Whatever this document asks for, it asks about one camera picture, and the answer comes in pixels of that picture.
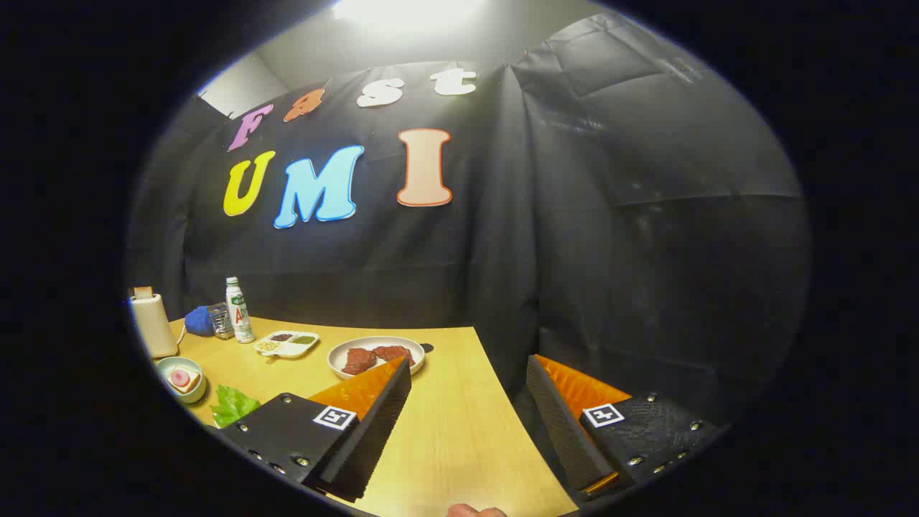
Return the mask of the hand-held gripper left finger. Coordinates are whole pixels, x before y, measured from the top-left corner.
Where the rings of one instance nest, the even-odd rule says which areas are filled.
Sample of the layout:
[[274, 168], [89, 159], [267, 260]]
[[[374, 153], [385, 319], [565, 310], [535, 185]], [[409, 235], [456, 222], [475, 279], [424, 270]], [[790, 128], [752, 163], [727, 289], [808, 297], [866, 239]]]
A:
[[286, 481], [354, 503], [410, 390], [409, 361], [397, 357], [310, 397], [280, 393], [215, 435]]

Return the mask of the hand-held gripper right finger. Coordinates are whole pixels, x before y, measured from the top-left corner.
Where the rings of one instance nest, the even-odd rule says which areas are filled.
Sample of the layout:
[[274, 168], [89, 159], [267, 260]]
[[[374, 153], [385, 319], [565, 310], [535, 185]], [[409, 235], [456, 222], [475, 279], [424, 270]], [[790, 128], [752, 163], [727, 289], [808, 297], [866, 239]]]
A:
[[721, 426], [658, 391], [630, 395], [542, 355], [526, 386], [565, 481], [579, 500], [620, 496], [662, 477], [721, 434]]

